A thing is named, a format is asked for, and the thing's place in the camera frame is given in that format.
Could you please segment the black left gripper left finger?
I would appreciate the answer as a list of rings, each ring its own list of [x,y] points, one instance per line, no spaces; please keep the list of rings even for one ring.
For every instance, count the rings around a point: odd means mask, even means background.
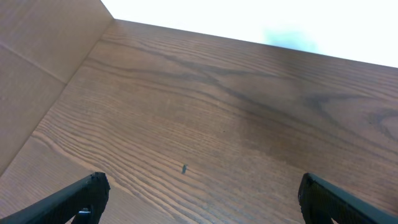
[[[109,182],[94,172],[58,192],[1,219],[1,223],[98,224],[109,199]]]

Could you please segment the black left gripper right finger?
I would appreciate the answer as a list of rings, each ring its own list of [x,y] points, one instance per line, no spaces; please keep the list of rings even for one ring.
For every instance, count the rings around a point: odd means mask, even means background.
[[[302,177],[298,202],[306,224],[397,223],[397,217],[373,207],[311,173],[306,173]]]

